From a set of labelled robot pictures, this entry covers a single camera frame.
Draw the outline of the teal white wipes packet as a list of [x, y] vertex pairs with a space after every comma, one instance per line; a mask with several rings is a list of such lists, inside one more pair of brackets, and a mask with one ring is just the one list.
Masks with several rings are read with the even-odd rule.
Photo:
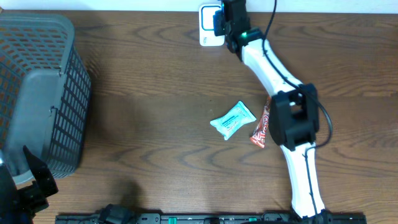
[[238, 101], [224, 116], [210, 121], [210, 124], [227, 141], [239, 128], [254, 122], [256, 117], [242, 101]]

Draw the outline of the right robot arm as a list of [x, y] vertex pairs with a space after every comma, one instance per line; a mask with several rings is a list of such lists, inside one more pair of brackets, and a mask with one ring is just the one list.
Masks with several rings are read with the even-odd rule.
[[268, 129], [287, 162], [294, 213], [301, 223], [328, 223], [315, 168], [319, 114], [324, 114], [329, 134], [333, 125], [317, 89], [285, 68], [271, 48], [268, 31], [251, 26], [245, 0], [222, 0], [213, 25], [215, 35], [225, 36], [229, 51], [254, 72], [271, 98]]

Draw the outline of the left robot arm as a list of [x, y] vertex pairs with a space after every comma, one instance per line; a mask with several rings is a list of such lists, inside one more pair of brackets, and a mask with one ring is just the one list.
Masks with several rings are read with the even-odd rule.
[[[22, 148], [34, 180], [27, 187], [18, 189], [5, 162], [1, 162], [1, 223], [32, 224], [38, 212], [49, 207], [47, 198], [58, 193], [56, 181], [47, 164]], [[136, 223], [137, 217], [130, 210], [109, 204], [92, 215], [59, 215], [55, 223]]]

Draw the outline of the red patterned packet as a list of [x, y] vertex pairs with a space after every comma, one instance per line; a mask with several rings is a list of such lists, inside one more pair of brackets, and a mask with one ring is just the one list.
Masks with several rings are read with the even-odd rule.
[[250, 137], [250, 141], [260, 148], [265, 148], [266, 146], [266, 134], [269, 125], [270, 105], [271, 97], [268, 97], [259, 123], [257, 124], [252, 136]]

